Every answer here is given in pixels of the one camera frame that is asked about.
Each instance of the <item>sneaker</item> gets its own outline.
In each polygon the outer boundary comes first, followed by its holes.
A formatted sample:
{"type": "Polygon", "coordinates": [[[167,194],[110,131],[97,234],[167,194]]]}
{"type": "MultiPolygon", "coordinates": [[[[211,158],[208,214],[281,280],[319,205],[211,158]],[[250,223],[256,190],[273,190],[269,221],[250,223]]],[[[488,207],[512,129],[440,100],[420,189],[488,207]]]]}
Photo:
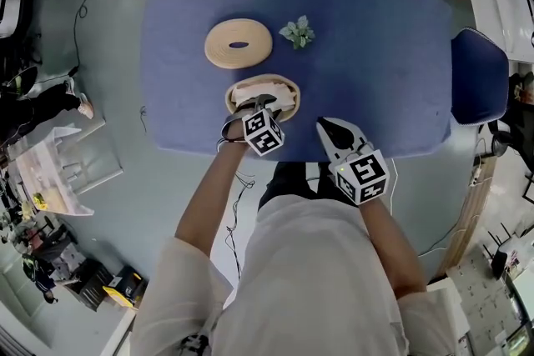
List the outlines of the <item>sneaker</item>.
{"type": "Polygon", "coordinates": [[[74,93],[74,79],[73,78],[68,78],[65,81],[65,85],[67,85],[67,91],[65,91],[65,93],[67,93],[68,95],[76,96],[76,94],[74,93]]]}
{"type": "Polygon", "coordinates": [[[94,116],[94,109],[91,103],[87,100],[87,97],[84,93],[80,93],[80,107],[78,107],[78,111],[85,116],[86,118],[92,119],[94,116]]]}

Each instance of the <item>chair backrest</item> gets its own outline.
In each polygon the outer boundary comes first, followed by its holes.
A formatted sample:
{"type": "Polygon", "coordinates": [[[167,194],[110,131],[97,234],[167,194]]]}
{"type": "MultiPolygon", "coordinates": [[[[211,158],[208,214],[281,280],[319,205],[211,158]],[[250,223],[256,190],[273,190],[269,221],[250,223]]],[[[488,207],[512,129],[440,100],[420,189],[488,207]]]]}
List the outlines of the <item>chair backrest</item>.
{"type": "Polygon", "coordinates": [[[451,42],[452,115],[460,125],[480,125],[505,113],[508,58],[494,42],[464,28],[451,42]]]}

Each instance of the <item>gray floor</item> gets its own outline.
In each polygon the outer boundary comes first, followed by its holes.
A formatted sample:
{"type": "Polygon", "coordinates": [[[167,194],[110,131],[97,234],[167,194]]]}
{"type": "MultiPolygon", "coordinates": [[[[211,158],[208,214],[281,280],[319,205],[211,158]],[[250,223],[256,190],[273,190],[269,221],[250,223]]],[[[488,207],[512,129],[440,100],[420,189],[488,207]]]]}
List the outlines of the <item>gray floor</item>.
{"type": "MultiPolygon", "coordinates": [[[[88,16],[79,23],[83,68],[77,80],[108,122],[100,138],[113,146],[124,175],[81,197],[95,209],[94,216],[68,221],[82,247],[110,268],[130,263],[149,276],[164,238],[173,234],[210,158],[160,151],[144,133],[139,120],[139,108],[144,104],[139,87],[139,42],[145,1],[89,0],[88,16]]],[[[453,8],[451,35],[474,24],[469,0],[446,1],[453,8]]],[[[43,74],[64,73],[75,64],[72,25],[81,2],[38,0],[43,74]]],[[[475,141],[474,128],[454,128],[437,153],[397,161],[400,178],[394,216],[417,251],[427,249],[456,221],[466,195],[475,141]]],[[[273,168],[272,163],[254,160],[243,166],[246,173],[256,175],[257,184],[239,207],[236,239],[241,256],[254,227],[259,196],[273,168]]],[[[227,213],[225,221],[230,219],[227,213]]],[[[218,236],[214,260],[234,280],[233,259],[223,237],[218,236]]],[[[429,275],[441,256],[442,251],[436,251],[422,258],[429,275]]]]}

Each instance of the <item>white t-shirt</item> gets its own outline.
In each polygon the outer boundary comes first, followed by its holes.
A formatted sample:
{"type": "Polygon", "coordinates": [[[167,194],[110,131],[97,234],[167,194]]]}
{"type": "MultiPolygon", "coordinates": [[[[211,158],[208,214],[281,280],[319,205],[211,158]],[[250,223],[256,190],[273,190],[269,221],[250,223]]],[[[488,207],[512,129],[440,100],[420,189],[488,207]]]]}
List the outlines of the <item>white t-shirt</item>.
{"type": "Polygon", "coordinates": [[[173,238],[135,321],[132,356],[178,355],[202,328],[214,356],[455,351],[444,294],[397,301],[360,211],[335,200],[287,195],[262,207],[235,301],[220,314],[231,291],[203,253],[173,238]]]}

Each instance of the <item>wooden plank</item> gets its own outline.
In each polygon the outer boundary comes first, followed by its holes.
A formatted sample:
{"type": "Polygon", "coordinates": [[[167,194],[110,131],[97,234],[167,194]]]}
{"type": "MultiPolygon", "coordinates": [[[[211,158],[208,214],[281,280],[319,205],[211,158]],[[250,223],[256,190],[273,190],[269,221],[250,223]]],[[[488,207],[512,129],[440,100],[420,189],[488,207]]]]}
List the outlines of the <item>wooden plank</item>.
{"type": "Polygon", "coordinates": [[[469,191],[461,208],[460,218],[454,230],[445,257],[438,268],[436,278],[446,274],[446,270],[455,267],[460,262],[466,251],[467,245],[475,232],[478,219],[482,210],[486,206],[486,200],[490,194],[491,179],[495,172],[496,157],[482,159],[482,171],[479,177],[479,184],[469,187],[469,191]]]}

